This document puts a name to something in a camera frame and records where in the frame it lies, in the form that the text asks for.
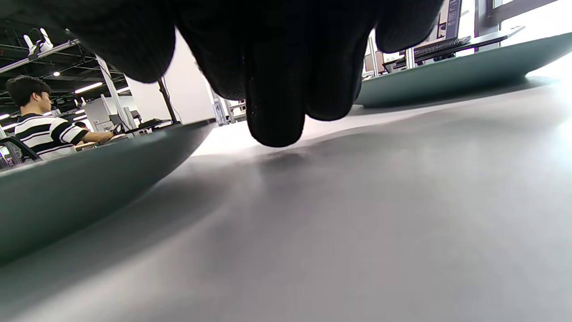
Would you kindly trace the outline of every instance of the man's arm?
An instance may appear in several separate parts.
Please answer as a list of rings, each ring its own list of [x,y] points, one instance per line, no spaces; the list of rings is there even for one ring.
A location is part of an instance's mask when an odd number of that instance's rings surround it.
[[[112,132],[88,132],[82,141],[84,142],[97,142],[105,143],[113,137]]]

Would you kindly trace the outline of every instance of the computer monitor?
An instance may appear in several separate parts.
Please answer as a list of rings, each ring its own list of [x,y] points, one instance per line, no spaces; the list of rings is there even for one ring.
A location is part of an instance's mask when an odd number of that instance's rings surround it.
[[[429,37],[421,44],[415,46],[427,46],[434,42],[457,38],[459,35],[459,20],[461,18],[461,0],[445,0],[437,24],[429,34]]]
[[[117,114],[109,115],[109,120],[111,120],[111,122],[113,122],[113,124],[115,124],[115,125],[123,123],[121,121],[121,118]]]

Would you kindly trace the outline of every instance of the keyboard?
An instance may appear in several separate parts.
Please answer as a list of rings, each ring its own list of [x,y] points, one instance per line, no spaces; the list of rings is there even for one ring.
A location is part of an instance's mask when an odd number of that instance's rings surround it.
[[[460,46],[465,45],[469,41],[471,41],[471,36],[467,36],[467,37],[463,37],[463,38],[453,38],[453,39],[449,39],[449,40],[440,41],[440,42],[437,42],[435,44],[428,45],[425,47],[418,47],[418,48],[415,48],[415,51],[414,51],[415,57],[425,56],[425,55],[428,55],[430,53],[440,52],[442,50],[449,49],[449,48],[460,47]],[[402,57],[402,58],[398,59],[395,63],[397,65],[399,65],[399,64],[402,64],[404,62],[405,62],[405,57]]]

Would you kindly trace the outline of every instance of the short black hair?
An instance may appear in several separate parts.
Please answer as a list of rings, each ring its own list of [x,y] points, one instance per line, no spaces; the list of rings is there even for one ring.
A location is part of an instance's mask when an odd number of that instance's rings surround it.
[[[18,107],[26,106],[33,93],[41,96],[42,92],[46,92],[48,95],[51,92],[50,87],[45,82],[37,77],[27,75],[9,79],[6,82],[6,90]]]

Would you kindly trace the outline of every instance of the metal frame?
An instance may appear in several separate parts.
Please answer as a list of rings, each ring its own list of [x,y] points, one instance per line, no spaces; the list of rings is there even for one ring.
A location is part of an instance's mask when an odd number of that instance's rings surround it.
[[[54,47],[54,48],[48,50],[47,52],[43,52],[43,53],[38,54],[38,58],[36,58],[35,60],[38,60],[38,59],[40,59],[40,58],[42,58],[42,57],[46,57],[46,56],[51,55],[51,54],[53,54],[53,53],[60,52],[60,51],[62,51],[62,50],[64,50],[64,49],[67,49],[67,48],[70,48],[70,47],[72,47],[72,46],[78,45],[79,43],[80,43],[79,40],[70,40],[70,41],[66,42],[65,44],[61,44],[61,45],[59,45],[59,46],[56,46],[56,47]],[[14,68],[20,67],[20,66],[22,66],[22,65],[26,65],[26,64],[28,64],[29,62],[32,62],[32,61],[35,61],[35,60],[29,60],[28,58],[24,58],[23,60],[17,61],[17,62],[15,62],[15,63],[13,63],[13,64],[8,65],[8,66],[4,66],[4,67],[0,68],[0,74],[5,73],[5,72],[7,72],[7,71],[9,71],[9,70],[12,70],[12,69],[14,69]]]

